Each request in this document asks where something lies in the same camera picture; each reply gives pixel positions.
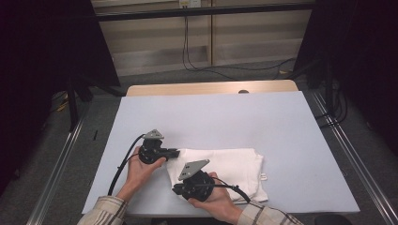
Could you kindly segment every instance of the person's right hand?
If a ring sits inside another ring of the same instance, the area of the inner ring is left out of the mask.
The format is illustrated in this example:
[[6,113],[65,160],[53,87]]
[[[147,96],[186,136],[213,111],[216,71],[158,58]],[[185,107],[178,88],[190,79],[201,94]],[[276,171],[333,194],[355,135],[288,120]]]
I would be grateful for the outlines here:
[[[208,175],[218,178],[215,172],[210,172]],[[214,179],[214,181],[216,185],[221,184],[217,179]],[[237,224],[240,214],[242,214],[242,209],[234,205],[225,187],[213,188],[213,192],[204,202],[200,202],[194,198],[188,199],[188,202],[195,208],[205,209],[217,220],[232,224]]]
[[127,172],[126,183],[117,193],[116,197],[129,202],[135,192],[137,192],[149,179],[150,175],[158,169],[166,160],[165,157],[159,158],[152,164],[144,164],[138,158],[140,146],[136,147],[133,157],[129,159],[129,170]]

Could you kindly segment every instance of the metal frame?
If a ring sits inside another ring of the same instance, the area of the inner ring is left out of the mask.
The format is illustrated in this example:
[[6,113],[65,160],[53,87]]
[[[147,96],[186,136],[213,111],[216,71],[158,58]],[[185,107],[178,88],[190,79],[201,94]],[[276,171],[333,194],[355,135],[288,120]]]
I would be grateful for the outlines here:
[[[326,113],[328,110],[325,106],[326,101],[323,99],[322,95],[320,93],[313,93],[313,98],[319,110],[322,113]],[[327,121],[328,123],[337,123],[337,120],[330,115],[327,116]],[[375,203],[375,206],[380,212],[380,215],[384,218],[386,224],[398,224],[398,216],[395,212],[395,209],[392,207],[384,191],[381,189],[379,184],[366,168],[364,162],[360,158],[360,155],[357,153],[357,150],[354,148],[351,141],[349,141],[348,137],[345,135],[342,127],[340,127],[339,124],[336,124],[330,126],[330,128],[333,131],[337,141],[342,146],[351,165],[353,166],[358,177],[360,178],[360,181],[365,186],[371,199]]]
[[58,187],[59,181],[61,180],[62,173],[65,170],[69,156],[73,150],[73,146],[76,143],[77,138],[79,137],[79,133],[82,129],[84,119],[88,114],[89,106],[90,103],[84,104],[82,108],[82,116],[77,122],[74,130],[69,133],[64,147],[62,148],[61,154],[57,162],[55,163],[53,172],[50,175],[45,188],[41,192],[41,195],[38,198],[35,208],[33,209],[33,212],[30,215],[26,225],[40,225],[45,219],[47,211],[50,207],[50,203],[52,202],[54,194],[56,192],[56,188]]
[[310,10],[317,7],[316,2],[304,3],[286,3],[286,4],[266,4],[257,6],[244,7],[193,7],[193,8],[177,8],[153,11],[139,12],[123,12],[123,13],[98,13],[96,19],[99,22],[108,21],[126,21],[141,20],[168,17],[187,17],[187,16],[205,16],[205,15],[223,15],[238,13],[254,13],[254,12],[271,12],[271,11],[293,11],[293,10]]

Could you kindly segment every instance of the metal bracket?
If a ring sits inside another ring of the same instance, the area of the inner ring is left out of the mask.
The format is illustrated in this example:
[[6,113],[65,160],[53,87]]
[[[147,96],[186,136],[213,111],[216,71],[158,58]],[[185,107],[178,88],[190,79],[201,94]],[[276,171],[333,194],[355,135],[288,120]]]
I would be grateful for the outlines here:
[[181,174],[178,177],[178,180],[185,180],[187,178],[192,177],[202,168],[204,168],[210,162],[209,159],[187,162],[185,163],[184,169],[182,169]]
[[144,136],[144,139],[164,139],[164,136],[158,132],[157,129],[152,129],[151,131],[147,132]]

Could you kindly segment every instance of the white towel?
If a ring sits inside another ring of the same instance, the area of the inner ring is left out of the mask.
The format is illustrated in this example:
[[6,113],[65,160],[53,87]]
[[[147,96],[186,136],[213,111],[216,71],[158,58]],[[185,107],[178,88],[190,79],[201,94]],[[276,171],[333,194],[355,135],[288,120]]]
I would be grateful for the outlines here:
[[[252,148],[220,149],[220,150],[192,150],[179,149],[179,157],[171,158],[167,162],[172,187],[182,183],[178,181],[185,163],[209,159],[210,162],[202,171],[216,172],[218,177],[228,185],[238,185],[251,200],[263,202],[268,199],[267,193],[261,185],[261,167],[263,156]],[[232,189],[227,189],[231,200],[235,203],[245,203],[244,199]]]

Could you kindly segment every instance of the black cable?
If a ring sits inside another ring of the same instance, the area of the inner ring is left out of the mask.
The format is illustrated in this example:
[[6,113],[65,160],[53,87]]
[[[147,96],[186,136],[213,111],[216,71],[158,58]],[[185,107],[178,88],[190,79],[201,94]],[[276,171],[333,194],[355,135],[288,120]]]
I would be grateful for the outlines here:
[[335,111],[335,113],[337,113],[337,111],[340,109],[339,111],[339,115],[335,116],[337,119],[339,119],[342,114],[343,114],[343,106],[342,106],[342,101],[340,100],[340,93],[341,93],[341,89],[337,90],[337,94],[335,96],[335,105],[333,110]]
[[327,127],[330,127],[330,126],[335,126],[335,125],[339,125],[339,124],[343,123],[343,121],[346,119],[346,117],[348,115],[348,102],[347,102],[347,99],[346,99],[346,96],[345,96],[344,93],[343,93],[343,99],[344,99],[344,108],[343,108],[343,105],[342,105],[341,106],[341,111],[339,113],[339,116],[337,116],[334,119],[334,121],[328,122],[327,124],[325,124],[323,126],[320,126],[320,128],[327,128]]
[[215,179],[215,180],[218,180],[218,181],[220,181],[220,182],[223,183],[223,185],[214,185],[213,187],[216,187],[216,188],[220,188],[220,187],[231,188],[231,189],[234,190],[236,193],[238,193],[240,196],[242,196],[243,199],[245,199],[245,201],[246,201],[247,203],[249,203],[249,202],[251,201],[250,198],[249,198],[249,196],[248,196],[243,190],[241,190],[241,189],[239,188],[239,186],[230,186],[230,185],[227,185],[223,180],[221,180],[221,179],[218,178],[218,177],[212,177],[212,176],[211,176],[211,178],[213,178],[213,179]]
[[[187,59],[188,59],[188,63],[191,65],[191,68],[187,68],[186,64],[185,64],[185,53],[187,54]],[[208,71],[208,72],[212,72],[212,73],[217,73],[225,78],[237,81],[237,79],[226,76],[225,74],[222,74],[220,72],[214,71],[214,70],[210,70],[212,68],[233,68],[233,69],[243,69],[243,70],[251,70],[251,71],[259,71],[259,70],[267,70],[267,69],[272,69],[272,68],[280,68],[283,64],[292,61],[292,60],[296,60],[296,58],[289,58],[287,60],[284,60],[283,62],[271,66],[271,67],[261,67],[261,68],[245,68],[245,67],[232,67],[232,66],[214,66],[214,67],[202,67],[202,68],[198,68],[196,66],[193,65],[193,63],[191,62],[190,59],[190,52],[189,52],[189,44],[188,44],[188,18],[185,17],[185,37],[184,37],[184,47],[183,47],[183,51],[182,51],[182,64],[184,65],[184,68],[188,71],[191,72],[197,72],[197,71]]]
[[124,167],[126,166],[127,162],[129,161],[129,159],[130,159],[131,157],[137,155],[137,154],[133,154],[131,157],[129,157],[132,148],[133,148],[134,145],[135,145],[141,138],[143,138],[144,136],[145,136],[145,134],[140,135],[140,137],[138,137],[138,138],[132,143],[132,145],[131,145],[129,151],[127,152],[126,156],[123,158],[122,163],[120,164],[119,167],[117,167],[117,172],[116,172],[116,174],[115,174],[115,176],[114,176],[114,179],[112,180],[111,186],[109,187],[108,195],[112,195],[112,192],[114,192],[114,187],[115,187],[115,184],[116,184],[116,182],[117,182],[117,179],[119,178],[120,174],[122,173]]
[[272,78],[272,80],[276,80],[276,79],[279,77],[279,75],[281,75],[281,66],[278,66],[278,67],[277,67],[277,69],[276,69],[276,74],[275,74],[275,76]]
[[315,59],[313,60],[311,63],[309,63],[308,65],[305,65],[303,67],[300,67],[299,69],[296,69],[295,71],[293,71],[292,74],[290,74],[287,78],[285,78],[286,80],[295,80],[297,77],[301,76],[302,74],[304,74],[304,72],[309,69],[312,68],[314,66],[316,66],[318,63],[320,63],[321,60],[320,59]]
[[[187,52],[188,62],[190,63],[190,65],[191,65],[194,69],[187,68],[187,66],[185,65],[185,52]],[[190,71],[190,72],[207,71],[207,72],[212,72],[212,73],[219,74],[219,75],[223,76],[224,78],[228,78],[228,79],[231,79],[231,80],[233,80],[233,81],[237,81],[237,79],[232,78],[232,77],[229,77],[229,76],[226,76],[225,74],[222,74],[222,73],[220,73],[220,72],[216,72],[216,71],[213,71],[213,70],[209,70],[209,69],[208,69],[209,67],[197,68],[197,67],[195,67],[195,66],[191,63],[191,60],[190,60],[190,52],[189,52],[189,50],[188,50],[188,18],[187,18],[187,17],[185,17],[185,39],[184,39],[184,48],[183,48],[183,50],[182,50],[182,64],[184,65],[184,68],[185,68],[186,70]]]
[[194,185],[195,188],[200,187],[215,187],[215,188],[231,188],[232,186],[229,185],[214,185],[214,184],[196,184]]
[[334,116],[335,115],[335,113],[340,109],[340,113],[339,113],[339,116],[341,116],[341,112],[342,112],[342,105],[341,105],[341,102],[340,102],[340,93],[339,93],[339,90],[338,90],[338,92],[337,92],[337,94],[336,94],[336,96],[335,96],[335,98],[334,98],[335,100],[334,100],[334,105],[333,105],[333,112],[325,112],[325,113],[323,113],[323,114],[320,114],[320,115],[317,115],[317,116],[315,116],[315,120],[318,120],[318,119],[320,119],[320,118],[323,118],[323,117],[325,117],[325,116],[329,116],[329,115],[331,115],[331,116]]

